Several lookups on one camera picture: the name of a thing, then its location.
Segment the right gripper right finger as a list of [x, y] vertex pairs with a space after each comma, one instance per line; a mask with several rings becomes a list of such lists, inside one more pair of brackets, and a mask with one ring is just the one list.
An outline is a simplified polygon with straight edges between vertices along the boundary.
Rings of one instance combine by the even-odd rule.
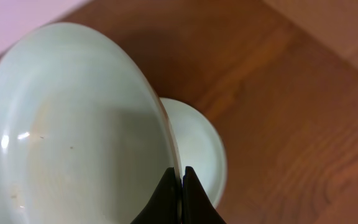
[[226, 224], [209, 201], [195, 170], [186, 166], [182, 190], [183, 224]]

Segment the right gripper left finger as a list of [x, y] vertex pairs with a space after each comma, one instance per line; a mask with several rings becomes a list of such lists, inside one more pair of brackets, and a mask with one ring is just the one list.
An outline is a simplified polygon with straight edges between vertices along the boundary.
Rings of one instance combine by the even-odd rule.
[[147, 205], [131, 224], [179, 224], [179, 189], [175, 170], [169, 167], [164, 172]]

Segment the light green plate front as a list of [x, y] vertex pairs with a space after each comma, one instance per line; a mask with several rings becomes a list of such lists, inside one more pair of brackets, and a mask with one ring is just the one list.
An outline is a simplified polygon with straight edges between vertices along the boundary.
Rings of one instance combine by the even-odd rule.
[[190, 105], [169, 98], [160, 101], [167, 113], [180, 157], [181, 173], [194, 168], [213, 207], [221, 201], [227, 182], [224, 144], [211, 122]]

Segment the light green plate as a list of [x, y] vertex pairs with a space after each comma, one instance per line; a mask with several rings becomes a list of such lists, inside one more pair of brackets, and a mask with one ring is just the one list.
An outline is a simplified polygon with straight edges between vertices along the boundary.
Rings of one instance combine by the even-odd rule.
[[194, 168], [213, 207], [221, 201], [227, 182], [224, 144], [211, 122], [190, 105], [169, 98], [160, 101], [167, 113], [180, 157], [181, 173]]
[[89, 27], [41, 27], [0, 59], [0, 223], [130, 223], [180, 158], [132, 59]]

